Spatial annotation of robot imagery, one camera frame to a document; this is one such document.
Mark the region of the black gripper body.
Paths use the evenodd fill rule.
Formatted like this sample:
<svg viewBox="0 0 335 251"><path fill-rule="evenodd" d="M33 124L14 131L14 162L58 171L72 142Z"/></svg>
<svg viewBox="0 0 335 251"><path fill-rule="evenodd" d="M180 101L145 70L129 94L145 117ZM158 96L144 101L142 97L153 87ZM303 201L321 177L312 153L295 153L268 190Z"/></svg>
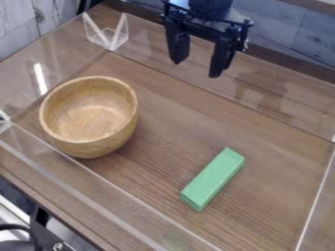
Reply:
<svg viewBox="0 0 335 251"><path fill-rule="evenodd" d="M161 21L166 38L193 35L214 42L220 37L232 41L233 50L246 47L252 19L233 8L233 0L161 0Z"/></svg>

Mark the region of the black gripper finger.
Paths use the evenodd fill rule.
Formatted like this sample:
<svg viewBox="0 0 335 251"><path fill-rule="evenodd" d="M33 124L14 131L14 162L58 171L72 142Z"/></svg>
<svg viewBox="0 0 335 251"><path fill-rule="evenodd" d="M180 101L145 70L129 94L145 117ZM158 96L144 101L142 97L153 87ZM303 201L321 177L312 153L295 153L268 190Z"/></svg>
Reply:
<svg viewBox="0 0 335 251"><path fill-rule="evenodd" d="M189 55L189 35L180 23L165 21L166 49L172 62L177 65Z"/></svg>
<svg viewBox="0 0 335 251"><path fill-rule="evenodd" d="M234 56L234 44L226 37L220 37L214 43L214 51L210 58L208 77L216 78L230 66Z"/></svg>

